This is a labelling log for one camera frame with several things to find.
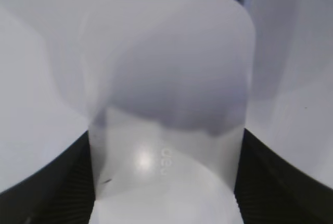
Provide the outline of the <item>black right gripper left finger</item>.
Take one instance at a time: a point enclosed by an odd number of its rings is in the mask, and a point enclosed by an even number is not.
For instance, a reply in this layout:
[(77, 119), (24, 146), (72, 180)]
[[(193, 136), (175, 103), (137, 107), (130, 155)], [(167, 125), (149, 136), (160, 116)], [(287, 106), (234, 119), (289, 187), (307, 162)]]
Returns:
[(88, 132), (1, 193), (1, 223), (88, 223), (95, 201)]

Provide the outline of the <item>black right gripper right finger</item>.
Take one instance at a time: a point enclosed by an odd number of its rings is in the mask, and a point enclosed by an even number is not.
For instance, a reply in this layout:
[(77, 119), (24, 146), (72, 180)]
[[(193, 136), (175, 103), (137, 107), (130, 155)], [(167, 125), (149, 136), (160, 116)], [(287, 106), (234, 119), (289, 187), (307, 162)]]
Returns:
[(234, 194), (244, 223), (332, 223), (332, 189), (244, 131)]

